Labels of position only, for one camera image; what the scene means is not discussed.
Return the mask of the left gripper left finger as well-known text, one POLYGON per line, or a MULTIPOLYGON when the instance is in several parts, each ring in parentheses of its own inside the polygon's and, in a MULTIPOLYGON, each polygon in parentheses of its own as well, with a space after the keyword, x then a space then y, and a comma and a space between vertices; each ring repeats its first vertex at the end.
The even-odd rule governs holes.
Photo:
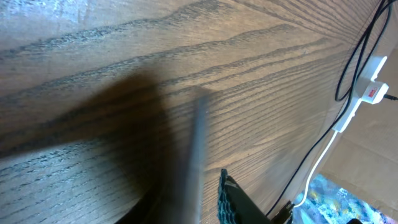
POLYGON ((187 177, 183 198, 183 223, 200 223, 203 196, 204 168, 207 151, 208 96, 195 102, 192 141, 187 161, 187 177))

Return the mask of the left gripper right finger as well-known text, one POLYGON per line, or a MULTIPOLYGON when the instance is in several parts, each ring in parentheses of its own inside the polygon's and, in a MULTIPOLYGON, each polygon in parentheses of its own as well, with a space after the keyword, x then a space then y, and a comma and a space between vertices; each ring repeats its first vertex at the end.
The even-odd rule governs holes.
POLYGON ((218 186, 218 213, 221 224, 271 224, 238 183, 221 170, 218 186))

